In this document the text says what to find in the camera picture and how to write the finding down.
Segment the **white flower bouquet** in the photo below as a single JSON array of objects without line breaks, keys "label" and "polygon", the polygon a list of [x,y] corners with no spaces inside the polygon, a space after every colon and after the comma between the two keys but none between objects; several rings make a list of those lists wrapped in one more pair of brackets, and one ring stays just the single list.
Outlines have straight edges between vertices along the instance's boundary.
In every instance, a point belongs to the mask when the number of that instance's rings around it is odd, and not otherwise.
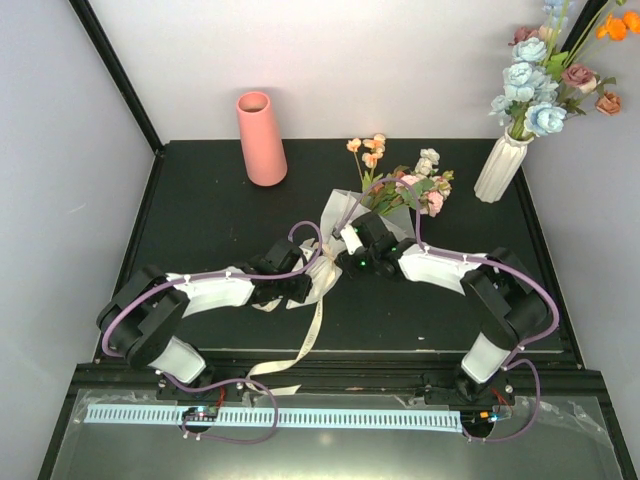
[{"label": "white flower bouquet", "polygon": [[[398,166],[389,173],[378,173],[376,167],[384,156],[386,137],[380,133],[369,139],[353,138],[346,149],[354,154],[364,197],[359,204],[381,219],[401,207],[416,211],[416,219],[423,215],[436,217],[452,191],[452,170],[439,170],[440,154],[434,149],[423,149],[414,169]],[[412,241],[405,240],[405,247]]]}]

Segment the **cream printed ribbon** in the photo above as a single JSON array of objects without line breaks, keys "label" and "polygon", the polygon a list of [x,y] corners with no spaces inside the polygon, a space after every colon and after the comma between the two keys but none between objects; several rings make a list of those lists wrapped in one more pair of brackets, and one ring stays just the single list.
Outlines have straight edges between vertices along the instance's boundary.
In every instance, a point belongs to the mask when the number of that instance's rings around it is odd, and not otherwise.
[{"label": "cream printed ribbon", "polygon": [[309,305],[314,306],[313,317],[297,355],[289,360],[274,360],[258,363],[249,370],[246,376],[247,380],[253,380],[258,376],[284,372],[304,359],[315,346],[323,323],[324,297],[336,285],[342,275],[342,269],[335,263],[336,257],[328,244],[320,245],[318,241],[312,239],[305,240],[302,243],[303,259],[310,261],[311,254],[317,247],[320,248],[320,257],[310,268],[312,280],[311,292],[303,303],[298,303],[293,300],[288,300],[286,303],[287,310]]}]

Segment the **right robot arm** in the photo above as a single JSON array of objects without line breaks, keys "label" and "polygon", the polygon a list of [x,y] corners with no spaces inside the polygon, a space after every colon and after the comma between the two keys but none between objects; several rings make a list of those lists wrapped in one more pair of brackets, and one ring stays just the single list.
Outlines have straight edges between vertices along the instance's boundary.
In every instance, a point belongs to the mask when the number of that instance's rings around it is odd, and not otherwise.
[{"label": "right robot arm", "polygon": [[464,404],[479,402],[515,353],[547,320],[558,320],[557,306],[548,292],[507,249],[469,255],[412,238],[398,240],[372,212],[338,224],[332,236],[345,244],[338,264],[351,275],[374,272],[385,278],[435,285],[463,295],[470,303],[479,334],[452,379],[432,388],[440,396],[454,395]]}]

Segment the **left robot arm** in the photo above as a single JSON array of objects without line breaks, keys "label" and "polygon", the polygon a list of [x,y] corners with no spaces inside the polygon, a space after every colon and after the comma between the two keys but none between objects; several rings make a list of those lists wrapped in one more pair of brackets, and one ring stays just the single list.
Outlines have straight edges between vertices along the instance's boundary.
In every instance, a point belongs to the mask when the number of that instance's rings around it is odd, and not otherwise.
[{"label": "left robot arm", "polygon": [[166,274],[146,266],[98,315],[105,351],[132,368],[166,373],[191,398],[205,398],[215,376],[198,350],[176,336],[181,321],[218,308],[303,302],[312,289],[305,270],[312,258],[309,248],[283,238],[266,254],[218,272]]}]

